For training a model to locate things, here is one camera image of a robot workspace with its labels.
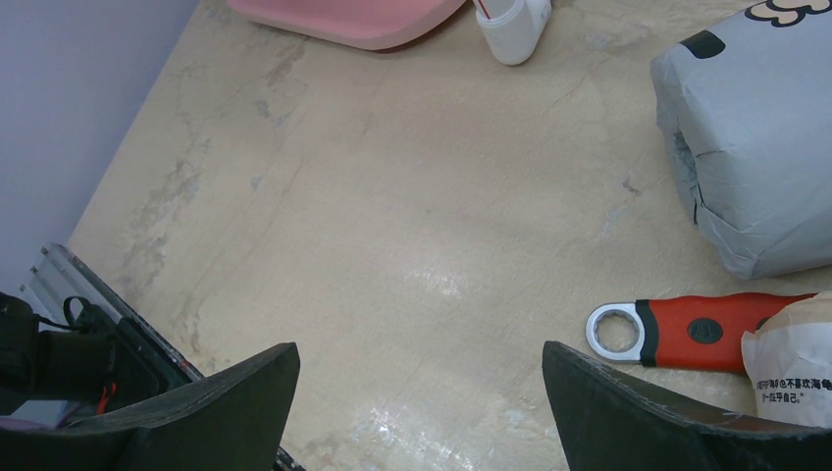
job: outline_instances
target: beige tile floor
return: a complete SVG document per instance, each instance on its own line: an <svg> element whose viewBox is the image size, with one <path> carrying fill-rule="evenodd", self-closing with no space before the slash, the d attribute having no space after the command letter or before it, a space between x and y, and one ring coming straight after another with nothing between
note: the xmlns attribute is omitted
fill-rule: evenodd
<svg viewBox="0 0 832 471"><path fill-rule="evenodd" d="M309 469L566 469L545 340L597 305L746 283L685 219L648 62L750 2L568 0L506 68L466 9L378 55L204 1L72 249L206 372L294 340ZM626 371L752 411L747 380Z"/></svg>

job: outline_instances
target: gray package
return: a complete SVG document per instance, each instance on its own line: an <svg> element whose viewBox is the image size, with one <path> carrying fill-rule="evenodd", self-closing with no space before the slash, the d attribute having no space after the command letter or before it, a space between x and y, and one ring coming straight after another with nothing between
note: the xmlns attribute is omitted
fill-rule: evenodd
<svg viewBox="0 0 832 471"><path fill-rule="evenodd" d="M832 0L769 0L650 64L682 204L733 274L832 263Z"/></svg>

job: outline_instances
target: wrench hole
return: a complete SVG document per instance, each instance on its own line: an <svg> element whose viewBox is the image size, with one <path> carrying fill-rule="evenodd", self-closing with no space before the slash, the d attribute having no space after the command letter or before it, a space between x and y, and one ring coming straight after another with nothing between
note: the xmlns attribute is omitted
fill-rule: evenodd
<svg viewBox="0 0 832 471"><path fill-rule="evenodd" d="M639 339L639 326L624 311L607 311L598 319L596 338L607 350L620 353L635 346Z"/></svg>

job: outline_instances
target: wall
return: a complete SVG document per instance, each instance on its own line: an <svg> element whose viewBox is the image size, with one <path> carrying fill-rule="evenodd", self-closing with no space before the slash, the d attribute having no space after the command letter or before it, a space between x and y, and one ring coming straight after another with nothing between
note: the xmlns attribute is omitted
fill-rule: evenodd
<svg viewBox="0 0 832 471"><path fill-rule="evenodd" d="M0 2L0 290L69 239L196 3Z"/></svg>

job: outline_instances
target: red handle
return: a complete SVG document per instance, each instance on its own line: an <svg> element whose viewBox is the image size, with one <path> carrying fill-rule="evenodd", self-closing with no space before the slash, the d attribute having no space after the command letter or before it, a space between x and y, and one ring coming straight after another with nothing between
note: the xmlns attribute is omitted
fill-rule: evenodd
<svg viewBox="0 0 832 471"><path fill-rule="evenodd" d="M645 366L745 373L741 339L787 305L814 296L762 293L637 301Z"/></svg>

